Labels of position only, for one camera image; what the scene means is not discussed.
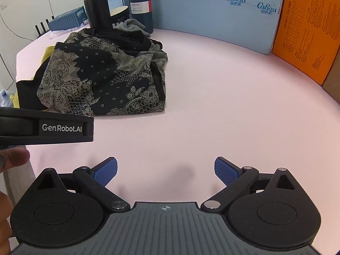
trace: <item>black cloth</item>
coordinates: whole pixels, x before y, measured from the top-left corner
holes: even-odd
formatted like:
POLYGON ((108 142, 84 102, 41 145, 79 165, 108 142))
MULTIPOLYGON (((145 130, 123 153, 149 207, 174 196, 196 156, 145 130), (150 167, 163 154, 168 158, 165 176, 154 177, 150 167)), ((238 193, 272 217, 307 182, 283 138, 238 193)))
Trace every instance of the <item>black cloth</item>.
POLYGON ((87 29, 86 34, 92 37, 104 39, 119 46, 126 54, 137 56, 138 52, 148 51, 151 47, 151 41, 144 34, 138 31, 123 32, 116 29, 96 30, 87 29))
POLYGON ((48 57, 42 63, 42 65, 36 71, 34 79, 32 81, 18 81, 16 83, 20 108, 39 111, 47 109, 47 107, 44 106, 39 100, 37 96, 37 90, 39 88, 49 61, 50 57, 48 57))
POLYGON ((17 83, 20 107, 85 116, 164 111, 167 55, 160 42, 140 33, 71 33, 33 81, 17 83))

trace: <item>pink table surface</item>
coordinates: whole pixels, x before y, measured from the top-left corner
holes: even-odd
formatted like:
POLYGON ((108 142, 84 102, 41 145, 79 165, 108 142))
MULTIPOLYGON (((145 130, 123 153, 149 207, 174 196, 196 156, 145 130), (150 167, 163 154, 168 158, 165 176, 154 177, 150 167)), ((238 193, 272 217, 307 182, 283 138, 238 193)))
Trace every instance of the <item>pink table surface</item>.
MULTIPOLYGON (((17 80, 30 79, 51 40, 17 55, 17 80)), ((313 246, 340 249, 340 105, 302 72, 263 55, 202 36, 155 30, 168 53, 166 109, 141 116, 95 117, 92 143, 28 146, 33 170, 59 173, 118 160, 108 189, 127 200, 197 201, 224 185, 214 160, 273 173, 288 168, 320 211, 313 246)))

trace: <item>yellow cloth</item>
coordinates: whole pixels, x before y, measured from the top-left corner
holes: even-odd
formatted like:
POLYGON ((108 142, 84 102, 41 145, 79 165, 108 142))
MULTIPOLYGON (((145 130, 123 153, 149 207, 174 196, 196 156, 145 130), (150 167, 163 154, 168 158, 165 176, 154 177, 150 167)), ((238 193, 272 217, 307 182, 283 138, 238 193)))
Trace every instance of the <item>yellow cloth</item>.
POLYGON ((43 62, 53 54, 53 51, 54 51, 54 46, 49 46, 46 48, 43 59, 41 60, 41 64, 43 64, 43 62))
MULTIPOLYGON (((49 46, 46 48, 45 50, 45 53, 43 55, 43 59, 41 60, 41 64, 48 58, 52 55, 54 51, 54 46, 49 46)), ((16 92, 14 95, 10 95, 10 99, 12 100, 12 103, 14 105, 14 108, 20 108, 20 105, 19 105, 19 97, 18 97, 18 92, 16 92)))

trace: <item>orange box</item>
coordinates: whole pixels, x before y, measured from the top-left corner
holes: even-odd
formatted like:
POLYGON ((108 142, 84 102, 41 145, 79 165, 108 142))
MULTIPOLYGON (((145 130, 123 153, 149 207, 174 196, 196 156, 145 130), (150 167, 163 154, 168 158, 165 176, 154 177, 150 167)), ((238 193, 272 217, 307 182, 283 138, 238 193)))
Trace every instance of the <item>orange box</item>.
POLYGON ((322 85, 340 46, 340 0, 283 0, 273 54, 322 85))

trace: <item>human hand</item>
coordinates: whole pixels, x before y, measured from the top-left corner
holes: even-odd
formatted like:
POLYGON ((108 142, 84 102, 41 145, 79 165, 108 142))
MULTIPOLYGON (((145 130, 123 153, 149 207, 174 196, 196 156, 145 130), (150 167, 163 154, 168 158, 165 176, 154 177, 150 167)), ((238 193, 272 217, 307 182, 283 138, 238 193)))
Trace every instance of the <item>human hand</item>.
MULTIPOLYGON (((24 165, 30 159, 28 150, 14 147, 0 151, 0 173, 13 167, 24 165)), ((9 238, 12 229, 7 218, 13 211, 11 200, 3 192, 0 192, 0 255, 8 255, 11 251, 9 238)))

